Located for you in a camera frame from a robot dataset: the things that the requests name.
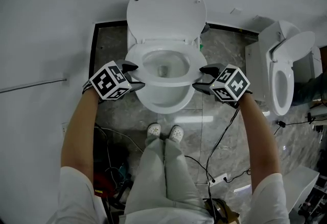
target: metal rod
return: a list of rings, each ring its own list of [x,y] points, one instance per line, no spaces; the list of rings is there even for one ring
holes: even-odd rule
[[[41,82],[37,82],[37,83],[22,84],[22,85],[18,85],[18,86],[14,86],[14,87],[9,87],[9,88],[1,89],[0,90],[0,93],[9,92],[9,91],[15,91],[15,90],[21,90],[21,89],[25,89],[25,88],[30,88],[30,87],[38,86],[38,85],[49,84],[49,83],[56,83],[56,82],[63,82],[63,81],[67,81],[67,79],[66,78],[61,78],[61,79],[41,81]]]

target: black floor trim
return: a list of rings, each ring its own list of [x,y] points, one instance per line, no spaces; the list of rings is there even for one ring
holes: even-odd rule
[[[240,33],[240,34],[245,34],[245,35],[258,36],[258,33],[239,29],[239,28],[234,28],[234,27],[229,27],[229,26],[221,26],[219,24],[213,24],[213,23],[208,23],[208,25],[210,26],[211,29],[218,29],[218,30],[230,31],[230,32]],[[92,46],[91,46],[88,78],[91,78],[94,74],[94,64],[95,64],[95,60],[96,60],[96,47],[97,47],[99,29],[106,28],[106,27],[118,27],[118,26],[127,26],[127,21],[101,22],[101,23],[97,23],[95,25],[93,39],[92,39]]]

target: toilet bowl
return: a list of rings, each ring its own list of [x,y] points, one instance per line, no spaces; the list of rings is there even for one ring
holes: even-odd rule
[[[245,47],[246,76],[253,97],[266,102],[277,116],[290,109],[294,92],[293,62],[305,57],[315,44],[313,32],[300,32],[293,24],[278,21]]]
[[[146,84],[136,95],[149,110],[173,113],[191,100],[207,64],[199,43],[205,21],[203,0],[130,0],[125,59],[138,66],[129,74]]]

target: white sleeve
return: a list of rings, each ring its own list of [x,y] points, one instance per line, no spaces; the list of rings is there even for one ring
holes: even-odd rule
[[[97,224],[91,181],[80,171],[62,167],[59,180],[58,224]]]
[[[263,179],[255,189],[247,223],[289,224],[283,178],[280,173]]]

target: red object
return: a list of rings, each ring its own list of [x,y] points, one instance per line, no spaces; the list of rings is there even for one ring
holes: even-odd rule
[[[94,172],[94,194],[99,197],[113,197],[116,193],[114,185],[106,177],[105,172]]]

